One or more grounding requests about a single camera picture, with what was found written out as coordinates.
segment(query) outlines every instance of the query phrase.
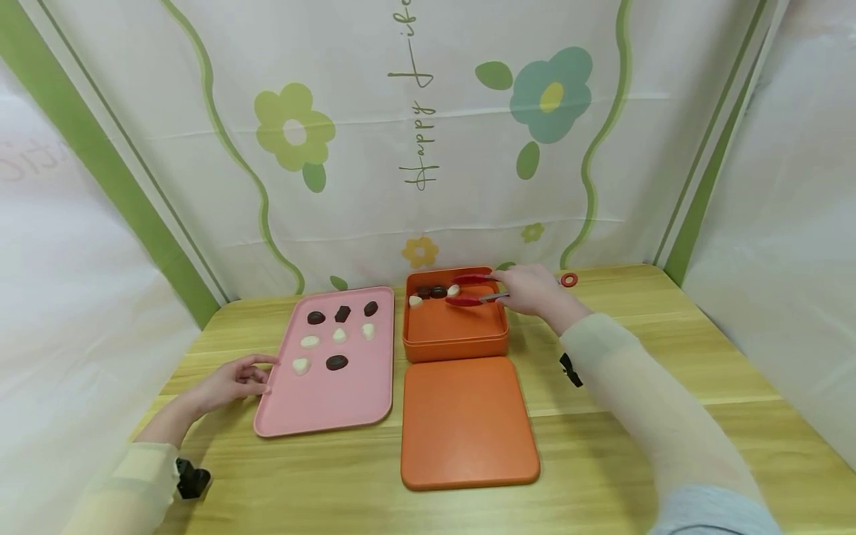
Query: printed backdrop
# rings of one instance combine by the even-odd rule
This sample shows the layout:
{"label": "printed backdrop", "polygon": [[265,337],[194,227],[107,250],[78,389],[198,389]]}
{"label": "printed backdrop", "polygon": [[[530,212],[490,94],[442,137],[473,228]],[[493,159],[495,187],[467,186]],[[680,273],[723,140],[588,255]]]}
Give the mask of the printed backdrop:
{"label": "printed backdrop", "polygon": [[756,8],[45,6],[230,299],[650,260]]}

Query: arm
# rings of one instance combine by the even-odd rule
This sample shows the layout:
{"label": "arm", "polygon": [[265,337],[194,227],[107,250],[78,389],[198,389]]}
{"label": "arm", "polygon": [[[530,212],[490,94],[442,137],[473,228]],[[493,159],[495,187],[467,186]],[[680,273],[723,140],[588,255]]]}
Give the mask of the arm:
{"label": "arm", "polygon": [[722,487],[764,504],[746,463],[701,404],[615,320],[593,314],[562,290],[543,266],[518,266],[494,277],[505,306],[538,315],[561,337],[574,370],[651,462],[661,507],[688,485]]}
{"label": "arm", "polygon": [[151,535],[172,503],[178,449],[190,426],[236,399],[261,395],[268,374],[255,365],[276,358],[249,355],[220,366],[192,389],[158,411],[89,485],[63,535]]}

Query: orange box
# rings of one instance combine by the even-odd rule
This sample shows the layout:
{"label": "orange box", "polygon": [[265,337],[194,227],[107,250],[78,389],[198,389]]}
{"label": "orange box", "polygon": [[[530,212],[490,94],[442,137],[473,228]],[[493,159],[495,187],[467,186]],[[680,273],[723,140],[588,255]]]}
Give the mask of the orange box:
{"label": "orange box", "polygon": [[[491,272],[491,268],[479,266],[413,273],[407,277],[407,296],[416,294],[420,286],[448,288],[455,276]],[[461,289],[476,295],[498,291],[496,282]],[[428,299],[411,309],[405,299],[402,339],[407,360],[413,363],[504,355],[508,352],[508,319],[498,303],[462,307],[448,305],[445,299]]]}
{"label": "orange box", "polygon": [[[407,296],[420,286],[452,284],[489,267],[423,271],[407,278]],[[499,292],[494,281],[467,285],[464,294]],[[427,299],[405,303],[407,359],[401,418],[401,481],[411,490],[529,484],[541,461],[508,352],[508,319],[497,303],[452,306]]]}

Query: black clip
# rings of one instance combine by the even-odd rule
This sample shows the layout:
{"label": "black clip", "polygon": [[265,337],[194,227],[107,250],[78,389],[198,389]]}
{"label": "black clip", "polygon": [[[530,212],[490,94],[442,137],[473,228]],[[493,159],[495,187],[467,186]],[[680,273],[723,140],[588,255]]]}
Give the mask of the black clip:
{"label": "black clip", "polygon": [[565,375],[568,376],[568,379],[571,380],[571,383],[574,384],[575,387],[579,388],[583,385],[582,379],[577,375],[577,372],[574,371],[574,365],[571,364],[571,358],[568,357],[567,353],[563,353],[562,357],[559,358],[559,364],[562,365],[562,368],[565,369]]}
{"label": "black clip", "polygon": [[176,459],[178,468],[178,493],[182,500],[193,500],[205,493],[205,487],[211,482],[211,473],[204,468],[194,468],[187,459]]}

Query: red ring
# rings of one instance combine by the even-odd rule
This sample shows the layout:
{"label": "red ring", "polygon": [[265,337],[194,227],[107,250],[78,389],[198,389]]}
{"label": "red ring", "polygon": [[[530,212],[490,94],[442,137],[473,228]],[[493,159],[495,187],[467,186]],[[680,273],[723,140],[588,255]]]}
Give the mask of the red ring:
{"label": "red ring", "polygon": [[562,275],[562,278],[559,279],[559,283],[565,288],[573,288],[577,285],[577,282],[579,280],[580,278],[577,277],[576,273],[565,273],[564,275]]}

